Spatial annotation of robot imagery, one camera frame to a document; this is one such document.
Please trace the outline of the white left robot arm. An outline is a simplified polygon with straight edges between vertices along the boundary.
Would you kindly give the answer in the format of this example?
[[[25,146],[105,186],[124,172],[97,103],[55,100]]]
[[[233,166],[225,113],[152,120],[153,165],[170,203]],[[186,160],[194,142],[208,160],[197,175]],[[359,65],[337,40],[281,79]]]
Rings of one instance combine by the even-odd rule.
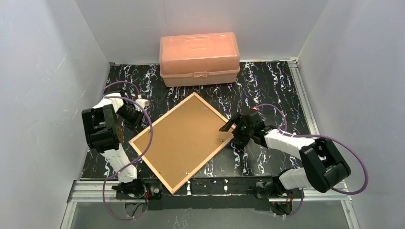
[[[97,105],[82,111],[89,148],[101,154],[116,172],[130,163],[123,148],[123,126],[118,117],[122,117],[135,133],[139,133],[144,116],[141,109],[149,106],[149,100],[140,95],[135,102],[136,105],[124,100],[122,93],[111,93],[105,95]]]

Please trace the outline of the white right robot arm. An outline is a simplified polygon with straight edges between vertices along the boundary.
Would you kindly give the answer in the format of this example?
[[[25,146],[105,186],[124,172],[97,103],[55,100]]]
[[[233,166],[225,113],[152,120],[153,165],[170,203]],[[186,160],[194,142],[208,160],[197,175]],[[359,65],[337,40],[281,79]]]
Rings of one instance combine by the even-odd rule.
[[[232,142],[243,148],[250,140],[267,149],[290,154],[302,167],[287,169],[270,181],[257,183],[258,190],[284,194],[296,188],[312,187],[325,193],[351,174],[351,169],[332,140],[324,137],[297,137],[279,127],[266,125],[258,111],[235,113],[219,131],[231,130]]]

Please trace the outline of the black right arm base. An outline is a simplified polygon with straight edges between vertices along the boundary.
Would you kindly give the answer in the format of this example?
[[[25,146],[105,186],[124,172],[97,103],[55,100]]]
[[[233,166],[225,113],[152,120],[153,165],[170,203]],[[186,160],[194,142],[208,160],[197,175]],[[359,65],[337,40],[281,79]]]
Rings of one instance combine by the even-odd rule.
[[[285,189],[281,182],[273,180],[256,182],[253,190],[258,199],[280,198],[285,202],[291,202],[305,196],[301,189]]]

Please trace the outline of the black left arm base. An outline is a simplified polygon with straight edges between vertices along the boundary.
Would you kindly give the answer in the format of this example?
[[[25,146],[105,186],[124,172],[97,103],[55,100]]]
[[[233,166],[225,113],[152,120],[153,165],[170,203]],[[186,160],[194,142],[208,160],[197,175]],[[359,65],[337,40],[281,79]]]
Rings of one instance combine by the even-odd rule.
[[[163,195],[163,185],[155,178],[137,179],[129,183],[119,183],[111,187],[116,191],[116,199],[161,199]]]

